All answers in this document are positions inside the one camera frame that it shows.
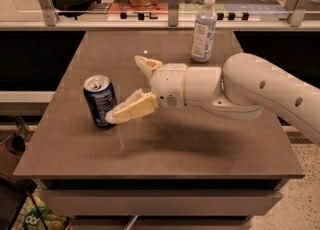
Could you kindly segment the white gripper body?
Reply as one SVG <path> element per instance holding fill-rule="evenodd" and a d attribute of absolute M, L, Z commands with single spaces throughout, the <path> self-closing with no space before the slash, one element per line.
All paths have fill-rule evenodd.
<path fill-rule="evenodd" d="M 165 64 L 152 74 L 150 86 L 163 108 L 207 109 L 222 94 L 221 77 L 220 67 Z"/>

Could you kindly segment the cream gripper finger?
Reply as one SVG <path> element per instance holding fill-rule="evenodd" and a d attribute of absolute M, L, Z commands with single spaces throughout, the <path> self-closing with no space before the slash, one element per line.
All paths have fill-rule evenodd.
<path fill-rule="evenodd" d="M 124 102 L 106 113 L 106 121 L 120 124 L 152 114 L 159 107 L 152 92 L 144 93 L 142 89 L 134 91 Z"/>
<path fill-rule="evenodd" d="M 144 56 L 136 56 L 135 63 L 148 80 L 152 78 L 153 72 L 163 65 L 159 60 L 149 59 Z"/>

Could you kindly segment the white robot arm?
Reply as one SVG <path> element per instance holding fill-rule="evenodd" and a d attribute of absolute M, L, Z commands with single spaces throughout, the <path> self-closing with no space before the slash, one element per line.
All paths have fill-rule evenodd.
<path fill-rule="evenodd" d="M 106 113 L 109 123 L 144 117 L 157 108 L 201 108 L 215 116 L 251 120 L 267 109 L 320 144 L 320 90 L 271 62 L 249 53 L 229 57 L 223 66 L 164 64 L 137 56 L 151 91 L 138 89 Z"/>

